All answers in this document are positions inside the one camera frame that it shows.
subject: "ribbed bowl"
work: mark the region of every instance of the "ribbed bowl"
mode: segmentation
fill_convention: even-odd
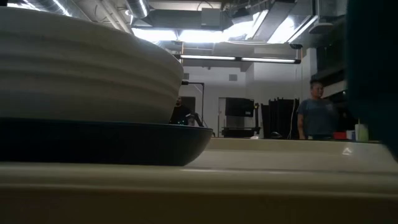
[[[0,117],[168,123],[183,68],[120,30],[0,7]]]

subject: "black stand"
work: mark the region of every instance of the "black stand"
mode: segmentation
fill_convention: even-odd
[[[0,6],[7,6],[8,0],[0,0]]]
[[[260,133],[259,127],[259,104],[254,104],[254,119],[255,119],[255,127],[254,128],[228,128],[224,127],[223,136],[224,138],[249,138],[254,134]]]
[[[199,84],[201,85],[201,123],[203,123],[203,107],[204,107],[204,99],[205,99],[205,83],[199,83],[199,82],[188,82],[188,81],[182,81],[181,85],[194,85],[194,84]]]

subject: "fluorescent light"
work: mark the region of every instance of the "fluorescent light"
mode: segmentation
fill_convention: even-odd
[[[260,15],[258,15],[256,21],[254,22],[254,25],[250,32],[246,35],[246,40],[253,38],[254,34],[256,34],[257,30],[260,28],[262,22],[266,18],[266,15],[268,14],[268,9],[262,11]]]
[[[39,11],[39,9],[37,9],[34,5],[32,5],[31,3],[29,3],[28,1],[24,0],[24,2],[25,2],[26,4],[24,4],[24,3],[19,3],[19,4],[16,4],[16,3],[7,3],[7,6],[8,6],[8,7],[21,8],[21,9],[32,9],[32,10],[37,10],[37,11]]]
[[[180,55],[182,59],[207,59],[207,60],[235,60],[235,57],[207,56],[207,55]]]
[[[290,16],[288,16],[275,30],[267,43],[283,44],[294,34],[294,30],[294,21]]]
[[[132,29],[134,35],[138,38],[148,40],[149,42],[158,42],[161,40],[177,40],[173,30],[155,30],[155,29]]]
[[[57,0],[52,0],[63,12],[63,14],[65,16],[72,16],[71,14],[69,14],[69,12],[61,5],[61,3],[59,3]]]
[[[246,58],[243,57],[244,62],[274,62],[274,63],[294,63],[294,59],[277,59],[277,58]]]
[[[303,26],[296,34],[293,35],[292,38],[290,38],[287,42],[291,43],[293,42],[297,37],[299,37],[305,30],[307,30],[310,25],[312,25],[316,20],[318,19],[318,16],[314,16],[310,22],[308,22],[305,26]]]
[[[179,40],[187,43],[220,43],[226,41],[222,31],[184,30]]]

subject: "ceiling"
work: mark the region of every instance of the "ceiling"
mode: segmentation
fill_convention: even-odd
[[[112,23],[106,17],[106,13],[103,11],[97,1],[94,0],[58,0],[59,3],[63,4],[68,1],[72,1],[81,12],[83,12],[87,18],[93,22],[100,23],[104,26],[113,27]],[[126,0],[110,0],[111,4],[117,10],[118,14],[122,17],[123,22],[130,26],[131,17],[128,13]],[[261,29],[270,36],[272,33],[277,33],[278,26],[282,25],[285,20],[290,19],[293,22],[293,28],[298,29],[305,23],[305,19],[313,15],[312,0],[296,0],[295,3],[289,5],[285,11],[276,11],[275,4],[280,3],[283,6],[287,4],[285,2],[291,2],[286,0],[211,0],[211,1],[187,1],[187,0],[149,0],[151,11],[153,10],[178,10],[178,11],[201,11],[202,9],[221,9],[227,13],[230,18],[236,12],[236,9],[246,7],[250,14],[254,14],[257,11],[269,9],[268,15],[262,23]],[[334,23],[334,28],[327,34],[309,34],[308,30],[303,32],[297,37],[292,44],[301,44],[304,49],[308,47],[318,47],[320,45],[328,45],[336,39],[340,39],[343,36],[344,31],[344,15],[347,0],[320,0],[320,15],[323,20]],[[274,16],[274,20],[267,20],[267,17]],[[219,55],[219,56],[247,56],[247,57],[272,57],[272,58],[296,58],[301,56],[297,50],[292,49],[289,44],[265,44],[246,41],[245,39],[239,40],[239,42],[220,42],[220,43],[180,43],[176,41],[161,41],[158,42],[163,48],[168,49],[169,52],[175,54],[192,54],[192,55]],[[250,63],[243,62],[222,62],[222,61],[211,61],[211,60],[184,60],[185,66],[202,66],[202,67],[240,67],[242,71],[248,68]]]

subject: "person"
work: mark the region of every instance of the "person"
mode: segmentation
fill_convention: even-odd
[[[311,98],[304,100],[297,110],[300,139],[331,139],[336,129],[338,113],[330,101],[322,99],[322,83],[312,80],[310,92]]]
[[[177,98],[175,102],[172,117],[170,119],[170,124],[181,124],[181,125],[192,125],[189,122],[191,119],[191,110],[186,106],[182,105],[181,96]]]

